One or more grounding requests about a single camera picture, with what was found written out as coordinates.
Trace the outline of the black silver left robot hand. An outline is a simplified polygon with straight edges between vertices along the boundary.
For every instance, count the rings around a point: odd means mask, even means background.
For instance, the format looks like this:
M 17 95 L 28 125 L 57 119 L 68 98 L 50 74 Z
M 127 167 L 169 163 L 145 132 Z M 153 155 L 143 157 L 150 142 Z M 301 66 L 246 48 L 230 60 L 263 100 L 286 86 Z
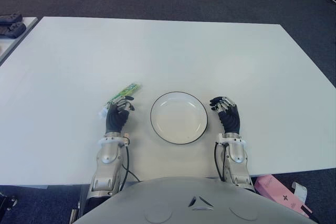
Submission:
M 105 134 L 121 133 L 130 112 L 134 111 L 134 106 L 131 103 L 133 100 L 134 97 L 126 95 L 110 105 L 106 117 Z

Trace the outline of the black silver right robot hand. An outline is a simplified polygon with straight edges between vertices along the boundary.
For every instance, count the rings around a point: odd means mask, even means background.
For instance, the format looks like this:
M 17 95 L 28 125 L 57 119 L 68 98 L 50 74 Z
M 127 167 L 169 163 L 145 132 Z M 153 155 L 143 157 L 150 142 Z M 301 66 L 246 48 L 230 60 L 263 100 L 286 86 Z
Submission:
M 210 100 L 211 109 L 216 111 L 225 133 L 240 132 L 240 117 L 236 103 L 228 97 L 215 97 Z

